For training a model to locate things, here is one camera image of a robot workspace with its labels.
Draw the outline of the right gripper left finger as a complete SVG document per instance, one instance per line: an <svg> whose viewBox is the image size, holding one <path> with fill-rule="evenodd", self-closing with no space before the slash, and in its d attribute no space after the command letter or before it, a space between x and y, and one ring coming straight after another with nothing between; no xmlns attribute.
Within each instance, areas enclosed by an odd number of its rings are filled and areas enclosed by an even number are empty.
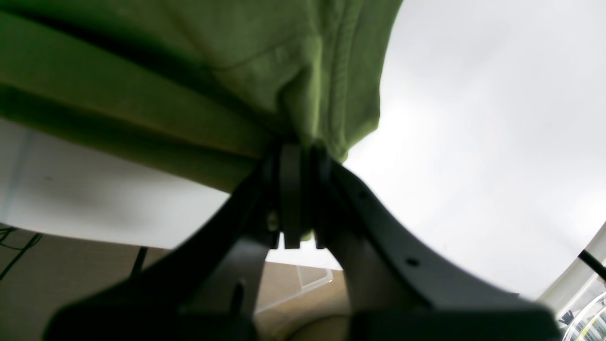
<svg viewBox="0 0 606 341"><path fill-rule="evenodd" d="M299 248L303 149L284 144L206 224L143 272L61 309L46 341L253 341L269 250Z"/></svg>

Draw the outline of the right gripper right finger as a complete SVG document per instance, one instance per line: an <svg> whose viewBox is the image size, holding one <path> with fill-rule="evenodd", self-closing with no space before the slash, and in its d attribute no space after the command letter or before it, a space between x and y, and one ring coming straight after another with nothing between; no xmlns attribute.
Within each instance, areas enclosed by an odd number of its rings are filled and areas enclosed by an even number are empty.
<svg viewBox="0 0 606 341"><path fill-rule="evenodd" d="M551 311L454 265L315 145L308 211L346 277L353 341L558 341Z"/></svg>

